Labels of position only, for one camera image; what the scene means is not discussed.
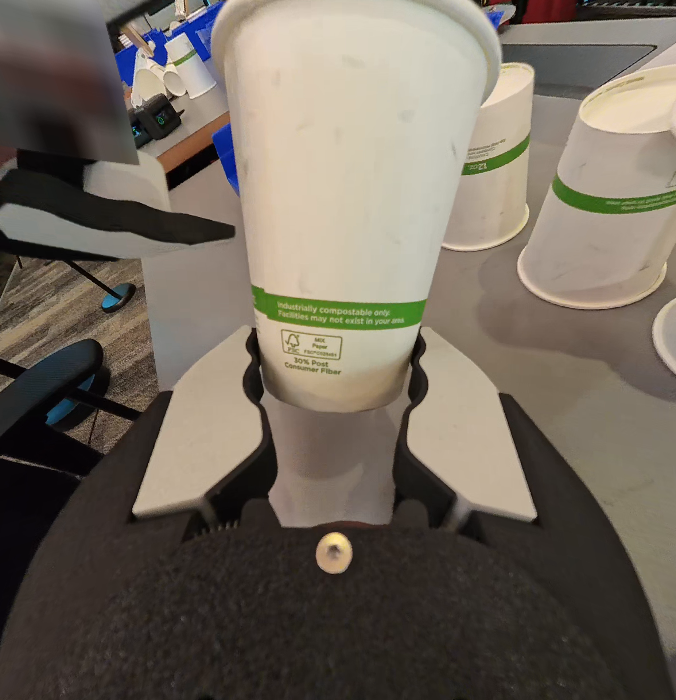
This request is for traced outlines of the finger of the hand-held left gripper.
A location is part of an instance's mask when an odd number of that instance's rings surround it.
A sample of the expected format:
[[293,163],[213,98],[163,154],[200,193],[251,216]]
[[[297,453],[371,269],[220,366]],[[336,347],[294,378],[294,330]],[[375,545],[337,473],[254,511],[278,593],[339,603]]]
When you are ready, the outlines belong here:
[[0,251],[44,260],[123,260],[232,240],[233,225],[90,194],[11,170],[0,182]]
[[166,172],[157,158],[137,153],[138,164],[98,161],[83,167],[83,190],[106,199],[171,211]]

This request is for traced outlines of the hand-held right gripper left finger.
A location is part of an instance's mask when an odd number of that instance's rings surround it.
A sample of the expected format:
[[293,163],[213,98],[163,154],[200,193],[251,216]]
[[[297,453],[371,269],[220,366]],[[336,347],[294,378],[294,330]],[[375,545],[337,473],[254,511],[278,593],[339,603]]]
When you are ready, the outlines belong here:
[[171,391],[133,503],[138,520],[193,512],[210,529],[237,526],[277,478],[256,329],[242,326]]

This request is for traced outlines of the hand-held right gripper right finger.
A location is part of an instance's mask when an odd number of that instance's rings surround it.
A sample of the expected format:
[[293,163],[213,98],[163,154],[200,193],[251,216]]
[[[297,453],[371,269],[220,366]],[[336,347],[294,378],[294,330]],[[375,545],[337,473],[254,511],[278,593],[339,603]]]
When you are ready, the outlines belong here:
[[426,327],[419,330],[411,369],[394,455],[395,507],[421,504],[433,529],[460,529],[475,512],[535,521],[496,385]]

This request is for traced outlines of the blue plastic bin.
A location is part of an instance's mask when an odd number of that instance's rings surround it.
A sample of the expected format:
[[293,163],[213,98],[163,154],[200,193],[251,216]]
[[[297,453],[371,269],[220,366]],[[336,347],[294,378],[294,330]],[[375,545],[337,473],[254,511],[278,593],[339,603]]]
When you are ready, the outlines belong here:
[[226,1],[216,1],[211,5],[205,5],[199,8],[188,15],[184,22],[181,22],[181,24],[176,28],[176,32],[196,34],[196,32],[215,22],[218,13],[225,4]]
[[230,123],[226,123],[212,134],[212,143],[229,185],[237,196],[239,196],[237,163]]
[[115,54],[115,61],[120,78],[122,82],[126,83],[129,87],[133,85],[134,65],[138,51],[139,49],[137,47],[131,45]]

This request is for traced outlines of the black floor stand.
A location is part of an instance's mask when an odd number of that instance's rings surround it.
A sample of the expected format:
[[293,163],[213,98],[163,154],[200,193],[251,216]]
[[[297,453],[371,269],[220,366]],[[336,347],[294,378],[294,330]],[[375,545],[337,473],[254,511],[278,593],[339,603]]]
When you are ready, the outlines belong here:
[[65,264],[105,292],[101,302],[101,310],[105,314],[113,314],[124,308],[137,291],[136,286],[132,283],[123,283],[110,287],[75,262],[67,260]]

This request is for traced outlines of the red bag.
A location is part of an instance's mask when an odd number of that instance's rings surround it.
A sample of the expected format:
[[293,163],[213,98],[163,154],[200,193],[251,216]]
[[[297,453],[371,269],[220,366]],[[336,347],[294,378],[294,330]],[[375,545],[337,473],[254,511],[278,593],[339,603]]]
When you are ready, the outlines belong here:
[[578,1],[526,1],[521,23],[570,22],[576,18]]

